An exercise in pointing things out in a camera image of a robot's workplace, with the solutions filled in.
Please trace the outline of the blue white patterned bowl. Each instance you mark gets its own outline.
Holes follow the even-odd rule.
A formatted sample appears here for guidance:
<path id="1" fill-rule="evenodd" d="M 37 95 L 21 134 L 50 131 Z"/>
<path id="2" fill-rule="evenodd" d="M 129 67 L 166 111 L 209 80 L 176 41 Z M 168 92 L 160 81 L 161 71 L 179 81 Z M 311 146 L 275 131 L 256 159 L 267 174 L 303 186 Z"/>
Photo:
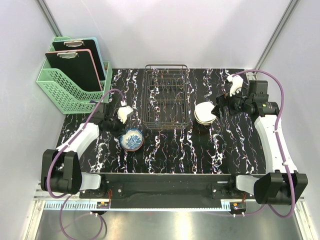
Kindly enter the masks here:
<path id="1" fill-rule="evenodd" d="M 143 133 L 137 128 L 129 128 L 119 138 L 120 146 L 129 152 L 138 150 L 144 143 Z"/>

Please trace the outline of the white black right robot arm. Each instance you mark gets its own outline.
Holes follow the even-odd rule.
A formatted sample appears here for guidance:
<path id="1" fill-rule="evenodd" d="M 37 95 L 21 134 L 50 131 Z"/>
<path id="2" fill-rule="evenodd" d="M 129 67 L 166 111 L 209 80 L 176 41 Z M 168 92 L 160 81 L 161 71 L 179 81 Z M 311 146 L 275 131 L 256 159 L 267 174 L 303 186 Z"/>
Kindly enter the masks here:
<path id="1" fill-rule="evenodd" d="M 305 173 L 299 173 L 285 143 L 280 107 L 269 101 L 268 82 L 251 80 L 243 87 L 240 76 L 229 77 L 230 91 L 216 98 L 211 111 L 218 118 L 225 114 L 247 114 L 257 131 L 265 157 L 266 174 L 261 177 L 238 174 L 227 185 L 228 195 L 239 198 L 244 192 L 261 205 L 292 205 L 308 184 Z"/>

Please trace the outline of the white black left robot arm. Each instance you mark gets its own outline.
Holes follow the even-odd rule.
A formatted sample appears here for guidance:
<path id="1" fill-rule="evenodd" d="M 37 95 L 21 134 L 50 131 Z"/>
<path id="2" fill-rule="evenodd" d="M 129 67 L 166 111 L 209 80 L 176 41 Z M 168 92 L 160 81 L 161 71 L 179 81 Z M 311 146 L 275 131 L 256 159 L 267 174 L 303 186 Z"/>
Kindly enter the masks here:
<path id="1" fill-rule="evenodd" d="M 55 149 L 44 151 L 40 186 L 52 198 L 59 199 L 86 190 L 97 198 L 108 193 L 108 186 L 102 182 L 101 175 L 82 172 L 80 157 L 102 133 L 109 132 L 117 138 L 126 133 L 126 124 L 134 112 L 132 107 L 122 105 L 113 115 L 109 115 L 109 110 L 107 103 L 96 105 L 68 140 Z"/>

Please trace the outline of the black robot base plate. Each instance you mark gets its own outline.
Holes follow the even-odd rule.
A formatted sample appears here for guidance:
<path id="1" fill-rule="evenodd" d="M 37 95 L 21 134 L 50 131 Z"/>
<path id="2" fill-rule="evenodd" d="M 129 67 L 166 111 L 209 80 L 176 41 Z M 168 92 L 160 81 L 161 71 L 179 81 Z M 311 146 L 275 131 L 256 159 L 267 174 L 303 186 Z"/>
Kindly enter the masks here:
<path id="1" fill-rule="evenodd" d="M 82 199 L 111 198 L 111 209 L 204 210 L 221 208 L 222 200 L 252 200 L 236 189 L 233 174 L 102 173 L 101 186 Z"/>

